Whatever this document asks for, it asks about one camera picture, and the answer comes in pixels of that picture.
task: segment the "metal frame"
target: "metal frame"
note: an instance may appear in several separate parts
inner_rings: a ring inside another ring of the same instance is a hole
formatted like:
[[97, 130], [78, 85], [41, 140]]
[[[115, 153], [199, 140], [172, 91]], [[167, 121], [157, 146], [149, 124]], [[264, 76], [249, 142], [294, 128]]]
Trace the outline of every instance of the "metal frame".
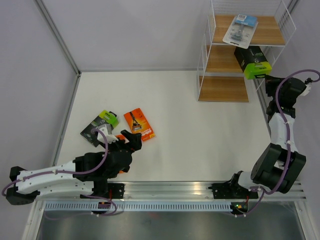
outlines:
[[64, 41], [64, 39], [62, 38], [54, 20], [52, 19], [46, 5], [44, 4], [44, 2], [42, 0], [34, 0], [35, 5], [38, 7], [39, 12], [41, 13], [41, 15], [43, 16], [45, 22], [47, 23], [47, 26], [49, 27], [49, 29], [51, 30], [54, 38], [56, 39], [56, 41], [58, 42], [66, 60], [69, 62], [69, 64], [71, 65], [73, 71], [75, 72], [75, 74], [77, 76], [80, 75], [80, 70], [77, 67], [77, 64], [74, 60], [74, 58], [71, 56], [71, 53]]
[[60, 154], [62, 143], [64, 141], [64, 137], [65, 137], [65, 134], [66, 134], [69, 118], [70, 118], [70, 115], [71, 115], [72, 106], [74, 105], [74, 101], [75, 101], [75, 98], [76, 98], [76, 93], [77, 93], [77, 90], [78, 90], [80, 78], [81, 78], [81, 73], [76, 76], [76, 79], [75, 79], [74, 84], [73, 84], [72, 94], [70, 95], [70, 98], [69, 98], [69, 101], [68, 101], [68, 105], [67, 105], [67, 108], [65, 110], [64, 117], [63, 117], [63, 124], [61, 126], [60, 131], [59, 131], [59, 138], [58, 138], [57, 143], [54, 146], [54, 157], [53, 157], [53, 161], [52, 161], [52, 166], [56, 166], [57, 162], [58, 162], [58, 159], [59, 159], [59, 154]]
[[[297, 6], [300, 0], [291, 0], [289, 5], [287, 6], [290, 13], [293, 12], [295, 7]], [[53, 33], [54, 37], [56, 38], [58, 44], [60, 45], [67, 61], [71, 65], [72, 69], [76, 73], [77, 79], [74, 83], [74, 88], [72, 95], [70, 96], [70, 101], [65, 112], [64, 116], [64, 123], [61, 127], [59, 139], [57, 144], [54, 148], [54, 159], [53, 165], [56, 164], [60, 149], [62, 146], [63, 138], [66, 132], [67, 124], [69, 121], [69, 117], [71, 114], [73, 102], [76, 96], [78, 84], [80, 81], [81, 71], [77, 67], [70, 51], [66, 43], [64, 42], [61, 34], [59, 33], [57, 26], [55, 25], [52, 17], [48, 9], [46, 8], [45, 4], [42, 0], [34, 0], [35, 4], [37, 5], [40, 13], [44, 17], [49, 29]], [[261, 108], [263, 112], [267, 108], [267, 104], [264, 98], [264, 93], [261, 88], [257, 90], [258, 98], [261, 104]], [[210, 186], [213, 182], [124, 182], [125, 184], [125, 193], [124, 193], [124, 201], [127, 202], [167, 202], [171, 200], [176, 203], [181, 203], [181, 200], [184, 202], [215, 202], [216, 200], [213, 199], [213, 194], [210, 190], [208, 190], [208, 186]], [[297, 209], [297, 214], [300, 220], [300, 223], [303, 228], [303, 232], [307, 240], [316, 240], [320, 239], [317, 235], [315, 229], [317, 229], [313, 225], [313, 220], [310, 215], [310, 210], [308, 209], [308, 205], [306, 202], [306, 197], [303, 192], [302, 186], [299, 182], [296, 182], [289, 194], [280, 194], [279, 195], [272, 195], [266, 196], [263, 201], [269, 202], [282, 202], [282, 201], [290, 201], [295, 202], [295, 206]], [[44, 201], [36, 201], [33, 203], [30, 215], [28, 217], [25, 230], [22, 236], [23, 240], [29, 239], [36, 239], [38, 230], [40, 227], [41, 219], [43, 216], [43, 212], [45, 209], [45, 202]]]

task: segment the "purple cable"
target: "purple cable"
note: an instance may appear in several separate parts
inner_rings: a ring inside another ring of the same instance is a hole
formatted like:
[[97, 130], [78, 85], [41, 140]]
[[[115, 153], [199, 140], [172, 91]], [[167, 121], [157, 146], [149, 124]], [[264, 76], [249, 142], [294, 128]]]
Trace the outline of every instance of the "purple cable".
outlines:
[[[296, 72], [290, 74], [289, 76], [287, 76], [285, 79], [282, 80], [282, 82], [280, 82], [279, 86], [276, 89], [276, 92], [275, 92], [275, 103], [276, 103], [276, 106], [277, 106], [277, 108], [279, 110], [279, 113], [280, 113], [280, 115], [283, 118], [285, 123], [287, 123], [288, 120], [287, 120], [284, 112], [282, 111], [280, 103], [279, 103], [279, 92], [280, 92], [280, 89], [281, 89], [282, 85], [288, 79], [292, 78], [294, 75], [297, 75], [297, 74], [300, 74], [300, 73], [305, 73], [305, 72], [312, 72], [312, 73], [316, 73], [318, 75], [318, 79], [317, 80], [313, 80], [312, 81], [313, 83], [316, 83], [316, 82], [320, 81], [320, 72], [319, 71], [313, 70], [313, 69], [304, 69], [304, 70], [296, 71]], [[288, 142], [288, 141], [290, 141], [290, 137], [291, 137], [289, 124], [285, 124], [285, 127], [286, 127], [286, 141]], [[290, 147], [289, 143], [287, 143], [286, 146], [287, 146], [286, 161], [285, 161], [285, 164], [284, 164], [284, 167], [283, 167], [283, 171], [282, 171], [282, 174], [281, 174], [281, 177], [280, 177], [279, 181], [277, 182], [277, 184], [274, 186], [274, 188], [271, 191], [267, 191], [264, 187], [261, 187], [263, 192], [265, 194], [267, 194], [267, 195], [274, 194], [279, 189], [280, 185], [282, 184], [282, 182], [285, 179], [285, 176], [287, 174], [287, 171], [288, 171], [288, 168], [289, 168], [290, 159], [291, 159], [291, 147]]]
[[[57, 171], [56, 171], [57, 174], [77, 174], [77, 175], [90, 174], [90, 173], [96, 171], [98, 168], [100, 168], [100, 167], [102, 166], [102, 164], [104, 164], [104, 162], [106, 161], [107, 155], [108, 155], [108, 141], [107, 141], [107, 137], [105, 136], [105, 134], [104, 134], [101, 130], [99, 130], [99, 129], [97, 129], [97, 128], [94, 128], [94, 129], [92, 129], [91, 131], [92, 131], [92, 132], [98, 132], [98, 133], [100, 133], [100, 134], [102, 135], [102, 137], [103, 137], [104, 142], [105, 142], [105, 153], [104, 153], [104, 156], [103, 156], [101, 162], [100, 162], [96, 167], [94, 167], [93, 169], [88, 170], [88, 171], [65, 171], [65, 170], [57, 170]], [[46, 174], [53, 174], [53, 172], [52, 172], [52, 171], [39, 172], [39, 173], [35, 173], [35, 174], [33, 174], [33, 175], [30, 175], [30, 176], [26, 176], [26, 177], [24, 177], [23, 179], [24, 179], [24, 180], [28, 180], [28, 179], [31, 179], [31, 178], [34, 178], [34, 177], [37, 177], [37, 176], [41, 176], [41, 175], [46, 175]], [[14, 180], [14, 181], [10, 182], [8, 185], [6, 185], [6, 186], [2, 189], [2, 191], [1, 191], [2, 196], [6, 197], [6, 196], [7, 196], [7, 195], [6, 195], [6, 190], [7, 190], [11, 185], [14, 185], [14, 184], [16, 184], [16, 183], [18, 183], [18, 182], [21, 182], [21, 180], [20, 180], [20, 179], [17, 179], [17, 180]]]
[[90, 196], [90, 195], [84, 195], [85, 197], [87, 198], [91, 198], [91, 199], [101, 199], [101, 200], [105, 200], [107, 201], [108, 203], [110, 203], [111, 205], [114, 206], [114, 210], [113, 212], [110, 212], [110, 213], [101, 213], [101, 214], [96, 214], [96, 213], [89, 213], [89, 212], [81, 212], [81, 213], [78, 213], [78, 214], [74, 214], [74, 215], [68, 215], [68, 216], [64, 216], [64, 217], [58, 217], [58, 218], [55, 218], [55, 217], [50, 217], [47, 215], [47, 212], [44, 211], [43, 212], [43, 216], [48, 219], [48, 220], [51, 220], [51, 221], [57, 221], [57, 220], [63, 220], [63, 219], [68, 219], [68, 218], [72, 218], [72, 217], [77, 217], [77, 216], [81, 216], [81, 215], [95, 215], [95, 216], [113, 216], [113, 215], [116, 215], [116, 211], [117, 211], [117, 205], [110, 199], [108, 198], [105, 198], [105, 197], [102, 197], [102, 196]]

